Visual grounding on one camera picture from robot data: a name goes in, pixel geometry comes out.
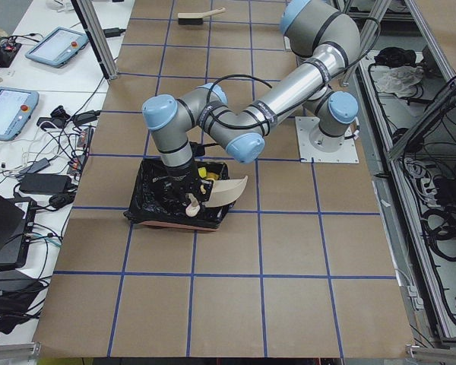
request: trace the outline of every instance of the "black plastic bag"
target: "black plastic bag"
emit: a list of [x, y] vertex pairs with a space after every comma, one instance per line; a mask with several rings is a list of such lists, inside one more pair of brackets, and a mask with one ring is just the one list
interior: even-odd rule
[[[220, 180], [229, 179], [225, 163], [197, 161], [199, 167], [216, 173]], [[133, 223], [156, 225], [155, 222], [181, 224], [193, 228], [216, 230], [234, 203], [223, 207], [205, 208], [195, 217], [185, 214], [185, 206], [166, 187], [169, 177], [161, 160], [145, 158], [140, 164], [130, 206], [123, 214]]]

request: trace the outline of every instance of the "yellow object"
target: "yellow object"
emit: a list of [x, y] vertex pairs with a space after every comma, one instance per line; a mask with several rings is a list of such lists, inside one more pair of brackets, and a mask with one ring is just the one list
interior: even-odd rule
[[207, 174], [206, 167], [199, 167], [198, 168], [198, 173], [199, 173], [199, 177], [204, 179], [206, 177], [206, 174]]
[[220, 179], [220, 175], [218, 175], [217, 173], [207, 173], [206, 174], [206, 179], [219, 180]]
[[39, 365], [93, 365], [92, 357], [65, 357], [61, 359], [54, 358], [41, 358], [38, 362]]

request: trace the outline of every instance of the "white table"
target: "white table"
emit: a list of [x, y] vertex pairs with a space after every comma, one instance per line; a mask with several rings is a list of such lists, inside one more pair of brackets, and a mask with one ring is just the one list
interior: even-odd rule
[[[135, 0], [124, 2], [94, 2], [98, 19], [103, 28], [126, 28], [131, 8]], [[49, 8], [45, 1], [34, 0], [18, 24], [14, 34], [51, 33], [58, 26], [71, 27], [78, 23], [74, 11], [57, 12]], [[81, 25], [74, 27], [83, 31]], [[16, 87], [36, 91], [74, 91], [93, 92], [103, 77], [103, 73], [94, 55], [93, 48], [87, 44], [84, 49], [61, 68], [53, 68], [25, 57], [32, 49], [34, 42], [19, 38], [23, 46], [9, 68], [0, 68], [0, 86]], [[109, 48], [115, 58], [122, 45], [122, 36], [108, 38]], [[99, 92], [106, 92], [108, 84], [104, 83]]]
[[[113, 3], [111, 0], [100, 0], [94, 2], [95, 10], [103, 28], [120, 27], [126, 28], [130, 17], [131, 9], [135, 0], [125, 0], [124, 2]], [[49, 8], [44, 0], [33, 0], [21, 22], [18, 24], [14, 34], [41, 33], [44, 36], [54, 30], [56, 27], [71, 27], [78, 22], [78, 16], [73, 12], [57, 12]], [[75, 27], [81, 31], [81, 25]], [[103, 74], [98, 66], [96, 57], [93, 54], [91, 45], [88, 45], [84, 50], [80, 51], [68, 64], [62, 68], [52, 68], [46, 65], [41, 65], [37, 62], [32, 62], [25, 58], [27, 50], [31, 49], [33, 42], [29, 40], [20, 40], [23, 43], [22, 49], [17, 54], [17, 57], [12, 62], [10, 68], [0, 68], [0, 86], [16, 87], [29, 90], [36, 90], [40, 94], [39, 102], [36, 109], [33, 111], [31, 119], [24, 126], [22, 132], [16, 137], [13, 142], [0, 142], [1, 153], [0, 163], [6, 162], [8, 166], [14, 165], [17, 162], [17, 151], [28, 149], [29, 141], [20, 141], [22, 139], [31, 139], [34, 136], [41, 137], [44, 132], [40, 131], [36, 135], [38, 127], [36, 121], [40, 116], [49, 116], [51, 111], [58, 105], [63, 105], [66, 112], [72, 114], [78, 110], [86, 101], [91, 93], [96, 89], [97, 85], [102, 80]], [[122, 38], [110, 38], [108, 44], [112, 51], [113, 57], [119, 53], [122, 44]], [[94, 94], [91, 101], [82, 109], [100, 110], [108, 89], [108, 83], [103, 80], [98, 91]], [[71, 131], [72, 125], [67, 127], [67, 131]], [[41, 143], [33, 145], [32, 151], [39, 151], [50, 137], [41, 140]], [[53, 154], [41, 157], [52, 157]], [[51, 163], [51, 166], [43, 170], [44, 173], [56, 173], [60, 171], [68, 161], [64, 158], [58, 158]], [[13, 188], [17, 183], [16, 179], [8, 178], [0, 184], [0, 195], [10, 198], [13, 196]], [[40, 205], [46, 205], [45, 202], [48, 195], [28, 195], [38, 201]], [[35, 221], [38, 224], [43, 224], [57, 233], [60, 233], [63, 224], [65, 223], [71, 206], [67, 206], [57, 212], [40, 211], [36, 214]], [[37, 232], [47, 231], [44, 229], [34, 229]], [[37, 242], [30, 245], [27, 255], [27, 263], [19, 270], [24, 274], [36, 278], [43, 267], [46, 254], [46, 244]], [[55, 266], [59, 248], [49, 244], [49, 254], [46, 262], [46, 268], [43, 276], [51, 275]], [[46, 290], [39, 293], [37, 298], [32, 303], [40, 302], [46, 295]], [[33, 333], [37, 326], [37, 320], [30, 320], [22, 325], [15, 327], [14, 331], [9, 335], [0, 334], [0, 345], [3, 344], [24, 344], [31, 342]], [[26, 360], [13, 361], [14, 363], [26, 363]]]

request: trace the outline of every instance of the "metal frame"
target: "metal frame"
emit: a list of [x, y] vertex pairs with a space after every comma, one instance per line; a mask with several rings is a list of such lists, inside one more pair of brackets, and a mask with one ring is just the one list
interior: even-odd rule
[[419, 346], [407, 346], [407, 353], [418, 361], [446, 362], [456, 364], [456, 350], [442, 348], [421, 348]]
[[[345, 14], [348, 14], [353, 19], [359, 19], [361, 17], [368, 17], [368, 13], [364, 11], [350, 11], [353, 5], [353, 0], [335, 0], [337, 8]], [[393, 14], [385, 13], [384, 20], [386, 21], [413, 21], [412, 15], [409, 13], [405, 14]]]
[[398, 140], [394, 147], [388, 152], [388, 158], [392, 161], [398, 159], [405, 150], [407, 144], [422, 137], [437, 122], [436, 117], [440, 113], [440, 109], [446, 103], [448, 97], [453, 93], [456, 87], [451, 85], [448, 89], [444, 90], [439, 98], [432, 103], [427, 111], [420, 117], [417, 124], [409, 128], [407, 132]]
[[[359, 64], [360, 66], [360, 73], [362, 75], [362, 82], [365, 85], [366, 89], [366, 96], [368, 98], [369, 104], [371, 106], [371, 109], [373, 111], [373, 115], [375, 117], [375, 121], [377, 122], [378, 125], [378, 133], [380, 134], [382, 141], [384, 143], [384, 155], [387, 160], [387, 165], [388, 169], [391, 171], [391, 175], [393, 176], [394, 184], [396, 189], [400, 192], [398, 194], [398, 200], [401, 203], [401, 206], [403, 207], [404, 211], [407, 212], [407, 214], [404, 215], [405, 221], [407, 222], [407, 226], [409, 228], [409, 233], [412, 236], [412, 241], [414, 243], [414, 248], [416, 250], [416, 254], [419, 258], [420, 261], [420, 267], [423, 273], [423, 277], [425, 278], [426, 282], [426, 287], [427, 290], [429, 291], [429, 295], [432, 298], [431, 304], [434, 309], [435, 315], [437, 317], [439, 326], [438, 330], [440, 332], [441, 339], [446, 342], [446, 341], [453, 341], [456, 342], [456, 337], [451, 335], [451, 328], [449, 324], [449, 319], [448, 315], [445, 311], [445, 304], [442, 301], [441, 295], [439, 293], [439, 284], [435, 278], [434, 272], [432, 270], [432, 263], [428, 257], [428, 252], [426, 249], [426, 243], [423, 241], [423, 238], [421, 237], [421, 226], [420, 226], [420, 219], [416, 218], [419, 217], [417, 211], [416, 211], [416, 206], [415, 202], [413, 200], [413, 196], [411, 191], [409, 190], [407, 186], [407, 182], [404, 178], [404, 175], [402, 173], [401, 166], [397, 160], [397, 158], [400, 156], [399, 154], [396, 154], [396, 159], [390, 159], [389, 158], [389, 153], [390, 151], [397, 151], [395, 150], [395, 146], [392, 147], [392, 142], [391, 142], [391, 136], [388, 135], [388, 132], [385, 128], [385, 121], [384, 117], [382, 115], [382, 111], [378, 107], [376, 98], [374, 96], [373, 90], [370, 86], [370, 79], [369, 76], [366, 74], [366, 65], [369, 63], [369, 60], [363, 60]], [[413, 130], [420, 130], [420, 123], [421, 123], [422, 117], [419, 119], [418, 122], [414, 125], [413, 128], [410, 129], [402, 138], [405, 136], [410, 136], [412, 135]]]
[[426, 19], [424, 19], [423, 15], [420, 13], [419, 8], [416, 5], [416, 2], [414, 0], [405, 0], [405, 2], [410, 10], [410, 13], [414, 17], [421, 34], [423, 35], [424, 39], [429, 45], [429, 50], [434, 56], [435, 62], [437, 63], [445, 79], [449, 80], [450, 78], [456, 75], [456, 72], [451, 67], [451, 65], [449, 65], [449, 62], [446, 59], [444, 51], [441, 49], [441, 47], [438, 44], [438, 41], [432, 35], [432, 31], [430, 30], [429, 25], [426, 22]]
[[39, 352], [39, 342], [30, 342], [28, 344], [3, 344], [0, 345], [0, 360], [19, 357], [38, 357]]
[[119, 70], [106, 42], [103, 28], [98, 20], [91, 0], [71, 0], [74, 11], [79, 17], [84, 31], [88, 35], [91, 46], [97, 61], [100, 64], [103, 77], [106, 80], [113, 80], [118, 77]]
[[[372, 10], [370, 11], [369, 17], [375, 18], [379, 23], [382, 21], [383, 16], [387, 12], [388, 6], [390, 5], [391, 0], [378, 0], [373, 5]], [[375, 37], [375, 30], [377, 29], [377, 24], [373, 21], [366, 21], [363, 26], [362, 33], [360, 35], [361, 41], [359, 46], [359, 54], [361, 55], [365, 52], [370, 45], [372, 44], [372, 39]], [[347, 87], [348, 80], [355, 73], [358, 64], [351, 66], [348, 71], [345, 72], [344, 76], [340, 79], [340, 86]]]

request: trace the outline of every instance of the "blue joint cap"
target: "blue joint cap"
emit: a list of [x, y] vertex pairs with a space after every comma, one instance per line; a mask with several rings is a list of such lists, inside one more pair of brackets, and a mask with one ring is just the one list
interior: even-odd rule
[[358, 102], [355, 97], [344, 91], [337, 91], [329, 97], [329, 111], [342, 124], [351, 124], [358, 114]]
[[[200, 87], [203, 87], [205, 89], [210, 89], [211, 86], [213, 86], [212, 82], [198, 86], [196, 88], [198, 89]], [[220, 98], [221, 103], [228, 104], [228, 98], [226, 97], [226, 94], [223, 92], [223, 89], [219, 85], [214, 85], [213, 92]]]
[[290, 25], [296, 19], [297, 15], [310, 3], [311, 0], [292, 0], [286, 7], [285, 12], [280, 19], [279, 30], [285, 36]]
[[265, 141], [257, 133], [245, 133], [233, 139], [226, 152], [240, 163], [251, 163], [264, 150]]
[[147, 100], [142, 105], [142, 114], [144, 115], [145, 124], [151, 131], [161, 129], [177, 113], [177, 101], [171, 95], [157, 95]]

